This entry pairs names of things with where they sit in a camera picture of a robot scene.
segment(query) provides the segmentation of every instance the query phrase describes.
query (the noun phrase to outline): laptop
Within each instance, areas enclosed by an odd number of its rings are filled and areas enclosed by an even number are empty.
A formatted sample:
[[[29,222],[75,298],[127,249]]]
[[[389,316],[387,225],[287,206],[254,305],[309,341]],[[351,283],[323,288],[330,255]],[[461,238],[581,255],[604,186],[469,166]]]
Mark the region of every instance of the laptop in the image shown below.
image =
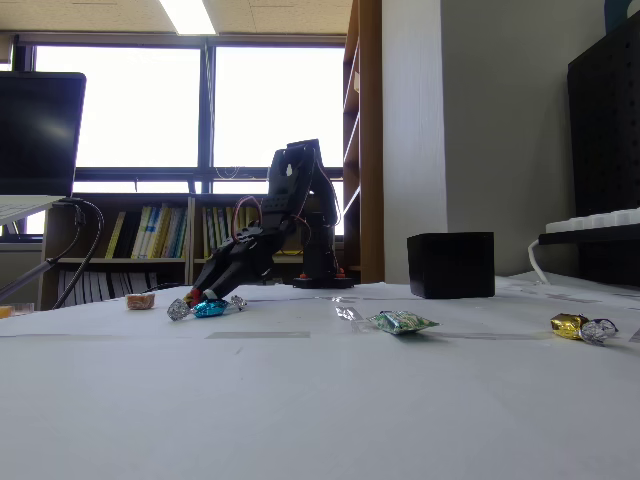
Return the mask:
[[[70,197],[86,78],[0,72],[0,225]]]

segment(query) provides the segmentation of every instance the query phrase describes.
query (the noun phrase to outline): white keyboard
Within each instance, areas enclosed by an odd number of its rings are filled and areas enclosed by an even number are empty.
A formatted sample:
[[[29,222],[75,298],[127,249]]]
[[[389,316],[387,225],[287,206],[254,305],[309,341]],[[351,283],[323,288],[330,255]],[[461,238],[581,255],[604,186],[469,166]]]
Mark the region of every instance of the white keyboard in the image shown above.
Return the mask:
[[[640,208],[637,210],[619,210],[617,212],[591,215],[555,222],[547,225],[547,233],[576,232],[593,228],[619,227],[640,224]]]
[[[46,195],[0,195],[0,225],[46,210],[63,197]]]
[[[33,207],[33,205],[0,205],[0,216],[8,217],[23,210]]]

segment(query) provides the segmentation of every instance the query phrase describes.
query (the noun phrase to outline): window frame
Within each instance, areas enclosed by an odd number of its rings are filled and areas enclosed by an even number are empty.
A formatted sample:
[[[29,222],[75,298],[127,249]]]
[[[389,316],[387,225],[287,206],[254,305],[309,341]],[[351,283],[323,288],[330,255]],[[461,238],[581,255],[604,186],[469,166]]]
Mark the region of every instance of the window frame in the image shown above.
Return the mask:
[[[280,47],[280,48],[344,48],[345,36],[305,35],[220,35],[190,37],[144,34],[21,34],[14,47],[13,70],[34,71],[39,46],[109,47],[109,48],[176,48],[200,50],[200,114],[198,122],[198,164],[196,167],[77,167],[79,182],[187,182],[189,192],[196,194],[196,182],[202,182],[202,194],[213,190],[213,182],[234,180],[263,182],[268,167],[238,167],[235,175],[225,173],[225,167],[214,167],[213,142],[215,129],[216,49],[217,47]],[[343,181],[342,167],[326,168],[332,181]]]

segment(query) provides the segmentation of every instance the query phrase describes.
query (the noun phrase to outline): computer monitor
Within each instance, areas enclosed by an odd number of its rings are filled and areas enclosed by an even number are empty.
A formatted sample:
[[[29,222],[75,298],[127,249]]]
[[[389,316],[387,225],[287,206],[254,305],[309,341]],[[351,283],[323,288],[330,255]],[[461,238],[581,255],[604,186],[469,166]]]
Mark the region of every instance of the computer monitor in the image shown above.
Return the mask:
[[[0,72],[0,195],[71,195],[85,85],[80,73]]]

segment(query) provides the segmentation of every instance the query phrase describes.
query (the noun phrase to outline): white table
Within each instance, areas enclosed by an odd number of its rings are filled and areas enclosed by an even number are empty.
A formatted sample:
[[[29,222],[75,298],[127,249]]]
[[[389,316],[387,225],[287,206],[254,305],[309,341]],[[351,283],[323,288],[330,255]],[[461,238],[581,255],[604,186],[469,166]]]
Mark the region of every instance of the white table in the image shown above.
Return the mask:
[[[637,480],[640,293],[562,281],[498,279],[495,298],[457,301],[242,287],[270,301],[179,323],[175,289],[148,312],[2,320],[0,477]],[[365,333],[336,306],[442,326]],[[555,337],[561,312],[621,332],[606,348]]]

